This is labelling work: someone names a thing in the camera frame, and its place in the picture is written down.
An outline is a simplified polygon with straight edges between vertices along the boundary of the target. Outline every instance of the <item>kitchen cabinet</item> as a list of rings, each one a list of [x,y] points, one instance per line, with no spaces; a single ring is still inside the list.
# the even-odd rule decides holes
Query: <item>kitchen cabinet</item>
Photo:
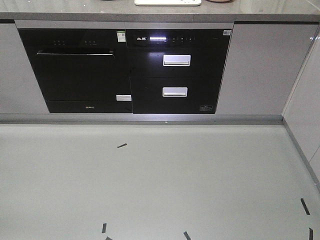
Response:
[[[311,162],[314,161],[312,157],[320,145],[319,62],[320,35],[316,37],[314,48],[284,112],[286,124],[306,159]]]
[[[0,23],[0,113],[49,113],[14,23]]]
[[[280,115],[317,24],[235,24],[216,114]]]

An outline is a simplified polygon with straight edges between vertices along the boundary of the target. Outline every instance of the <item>gray countertop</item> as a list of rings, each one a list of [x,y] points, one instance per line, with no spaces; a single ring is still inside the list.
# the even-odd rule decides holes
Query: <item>gray countertop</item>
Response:
[[[0,19],[213,23],[320,22],[320,0],[232,0],[200,6],[136,6],[134,0],[0,0]]]

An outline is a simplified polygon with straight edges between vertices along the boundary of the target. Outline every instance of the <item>barcode sticker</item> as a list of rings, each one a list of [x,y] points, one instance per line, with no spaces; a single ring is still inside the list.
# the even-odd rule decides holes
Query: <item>barcode sticker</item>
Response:
[[[125,31],[116,31],[116,35],[118,37],[118,43],[126,42],[126,32]]]
[[[230,36],[231,35],[231,30],[224,30],[223,31],[223,36]]]

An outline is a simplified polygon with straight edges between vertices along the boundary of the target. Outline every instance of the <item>dishwasher handle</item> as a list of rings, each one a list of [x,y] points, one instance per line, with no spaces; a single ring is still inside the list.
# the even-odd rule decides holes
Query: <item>dishwasher handle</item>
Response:
[[[163,55],[164,67],[190,67],[191,55]]]
[[[105,48],[49,48],[39,50],[37,56],[110,56],[116,58],[115,51]]]

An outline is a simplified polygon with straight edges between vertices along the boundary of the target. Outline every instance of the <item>control panel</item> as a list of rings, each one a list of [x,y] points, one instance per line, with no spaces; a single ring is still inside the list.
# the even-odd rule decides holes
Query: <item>control panel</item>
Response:
[[[225,43],[231,29],[211,30],[134,30],[126,31],[129,47],[212,47]]]

